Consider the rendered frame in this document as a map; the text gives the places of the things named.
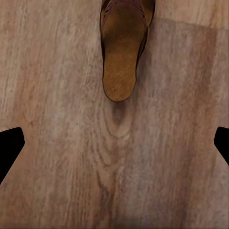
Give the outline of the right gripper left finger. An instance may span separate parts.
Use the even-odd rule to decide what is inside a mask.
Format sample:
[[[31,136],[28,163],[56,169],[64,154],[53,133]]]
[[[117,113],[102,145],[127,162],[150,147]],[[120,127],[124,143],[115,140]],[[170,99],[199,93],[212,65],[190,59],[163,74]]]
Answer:
[[[0,132],[0,184],[25,145],[21,127]]]

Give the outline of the sandal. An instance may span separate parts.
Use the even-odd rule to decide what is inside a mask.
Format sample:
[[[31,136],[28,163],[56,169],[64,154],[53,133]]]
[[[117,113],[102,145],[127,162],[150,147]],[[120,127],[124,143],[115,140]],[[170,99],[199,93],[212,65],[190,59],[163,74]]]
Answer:
[[[103,87],[113,102],[125,101],[133,93],[155,8],[156,0],[102,0]]]

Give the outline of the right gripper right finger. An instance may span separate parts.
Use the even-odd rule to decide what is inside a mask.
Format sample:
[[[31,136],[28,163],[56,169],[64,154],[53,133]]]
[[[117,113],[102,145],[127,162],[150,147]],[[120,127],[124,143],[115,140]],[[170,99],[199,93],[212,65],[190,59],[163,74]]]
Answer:
[[[229,129],[224,127],[218,127],[214,145],[217,147],[219,152],[222,154],[226,162],[229,164]]]

